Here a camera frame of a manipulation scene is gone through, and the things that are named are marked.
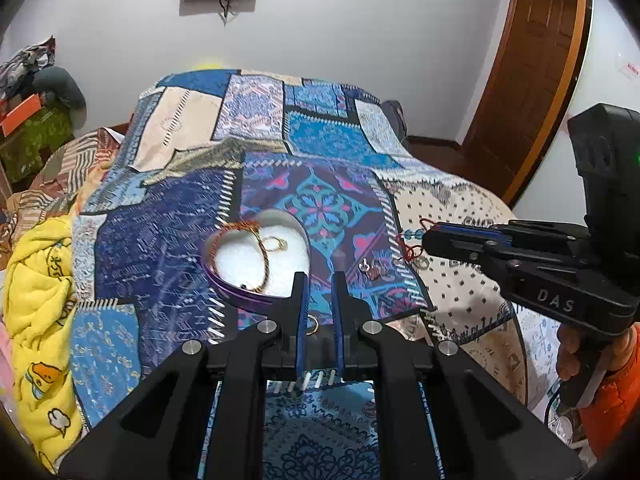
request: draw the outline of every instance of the door frame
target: door frame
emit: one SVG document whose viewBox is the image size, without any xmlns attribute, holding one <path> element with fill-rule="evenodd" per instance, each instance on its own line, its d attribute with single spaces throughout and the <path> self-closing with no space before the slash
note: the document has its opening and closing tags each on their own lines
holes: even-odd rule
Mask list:
<svg viewBox="0 0 640 480">
<path fill-rule="evenodd" d="M 482 120 L 485 108 L 488 106 L 492 98 L 499 68 L 509 41 L 517 2 L 518 0 L 510 0 L 509 2 L 507 19 L 505 20 L 504 28 L 502 30 L 502 37 L 500 38 L 498 51 L 495 55 L 494 65 L 487 79 L 484 91 L 482 92 L 482 97 L 471 122 L 471 126 L 469 126 L 468 133 L 466 134 L 465 140 L 462 144 L 462 150 L 466 151 L 467 156 L 473 156 L 473 152 L 469 150 L 470 143 L 478 129 L 479 122 Z M 574 30 L 572 32 L 569 52 L 564 64 L 564 70 L 562 70 L 562 75 L 558 83 L 558 88 L 556 89 L 556 93 L 554 94 L 548 113 L 545 116 L 529 153 L 527 153 L 524 162 L 511 181 L 511 184 L 501 196 L 501 199 L 510 207 L 513 207 L 535 174 L 540 162 L 542 162 L 542 159 L 546 155 L 551 141 L 555 137 L 556 131 L 561 124 L 564 114 L 566 113 L 569 101 L 574 93 L 580 68 L 582 67 L 582 60 L 584 59 L 584 51 L 587 45 L 590 25 L 591 0 L 577 0 Z"/>
</svg>

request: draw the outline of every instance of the orange box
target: orange box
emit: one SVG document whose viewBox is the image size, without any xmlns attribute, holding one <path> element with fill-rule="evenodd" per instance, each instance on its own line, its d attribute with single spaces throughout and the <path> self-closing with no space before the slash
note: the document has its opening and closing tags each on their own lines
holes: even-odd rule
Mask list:
<svg viewBox="0 0 640 480">
<path fill-rule="evenodd" d="M 7 137 L 12 131 L 14 131 L 18 126 L 20 126 L 24 121 L 26 121 L 29 117 L 31 117 L 34 113 L 42 108 L 40 104 L 40 96 L 38 94 L 34 94 L 24 101 L 22 101 L 17 107 L 11 110 L 7 117 L 4 118 L 0 126 L 2 126 L 2 131 L 4 132 L 4 136 Z"/>
</svg>

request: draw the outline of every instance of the gold ring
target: gold ring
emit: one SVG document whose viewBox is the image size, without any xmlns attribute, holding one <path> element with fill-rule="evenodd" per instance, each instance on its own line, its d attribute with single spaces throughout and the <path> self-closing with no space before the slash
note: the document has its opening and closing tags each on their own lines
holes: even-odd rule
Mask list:
<svg viewBox="0 0 640 480">
<path fill-rule="evenodd" d="M 307 332 L 307 335 L 313 335 L 318 331 L 318 328 L 320 328 L 320 323 L 318 323 L 318 318 L 316 316 L 312 316 L 311 314 L 307 314 L 306 315 L 307 320 L 311 320 L 314 322 L 314 328 L 311 332 Z"/>
<path fill-rule="evenodd" d="M 267 240 L 276 240 L 278 243 L 278 246 L 275 249 L 267 249 L 266 251 L 268 253 L 277 253 L 279 251 L 286 251 L 287 250 L 287 241 L 283 240 L 282 238 L 278 238 L 277 236 L 267 236 L 266 238 L 262 239 L 262 242 L 266 242 Z"/>
</svg>

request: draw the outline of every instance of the wooden baseboard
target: wooden baseboard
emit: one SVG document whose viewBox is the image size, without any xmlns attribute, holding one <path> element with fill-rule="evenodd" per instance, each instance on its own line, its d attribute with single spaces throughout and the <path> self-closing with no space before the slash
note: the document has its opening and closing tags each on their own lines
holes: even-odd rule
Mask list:
<svg viewBox="0 0 640 480">
<path fill-rule="evenodd" d="M 409 144 L 422 144 L 423 146 L 447 146 L 448 148 L 453 148 L 454 150 L 459 150 L 461 148 L 461 145 L 458 144 L 455 140 L 449 139 L 433 139 L 431 137 L 407 136 L 406 140 L 409 141 Z"/>
<path fill-rule="evenodd" d="M 129 129 L 129 123 L 116 124 L 115 126 L 112 126 L 111 129 L 121 135 L 126 135 L 127 130 Z"/>
</svg>

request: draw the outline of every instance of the white wall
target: white wall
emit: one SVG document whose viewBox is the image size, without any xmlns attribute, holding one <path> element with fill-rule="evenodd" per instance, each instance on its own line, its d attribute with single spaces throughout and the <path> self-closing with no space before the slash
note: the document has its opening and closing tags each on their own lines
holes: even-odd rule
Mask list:
<svg viewBox="0 0 640 480">
<path fill-rule="evenodd" d="M 620 70 L 628 62 L 640 68 L 638 38 L 610 0 L 593 0 L 591 30 L 574 95 L 544 160 L 514 208 L 517 217 L 584 224 L 584 188 L 566 120 L 600 102 L 640 111 L 640 78 Z"/>
<path fill-rule="evenodd" d="M 469 104 L 466 108 L 466 113 L 462 118 L 462 123 L 460 124 L 460 127 L 458 129 L 458 134 L 456 135 L 456 142 L 458 144 L 462 144 L 465 140 L 466 134 L 469 131 L 469 127 L 474 120 L 476 110 L 478 110 L 478 105 L 480 104 L 480 99 L 482 99 L 482 94 L 484 93 L 486 82 L 489 79 L 489 74 L 491 73 L 491 69 L 494 67 L 495 55 L 498 53 L 498 47 L 500 46 L 500 40 L 502 39 L 502 32 L 504 30 L 504 23 L 507 21 L 507 13 L 509 12 L 510 1 L 511 0 L 500 0 L 500 2 L 498 3 L 498 10 L 495 14 L 494 28 L 492 29 L 489 46 L 484 57 L 484 62 L 482 63 L 482 67 L 480 68 L 478 80 L 476 81 L 473 93 L 471 94 L 471 99 L 469 99 Z"/>
<path fill-rule="evenodd" d="M 217 0 L 26 0 L 0 60 L 54 34 L 87 98 L 85 130 L 127 121 L 163 75 L 218 62 L 356 84 L 398 99 L 412 135 L 454 139 L 499 3 L 255 0 L 224 27 Z"/>
</svg>

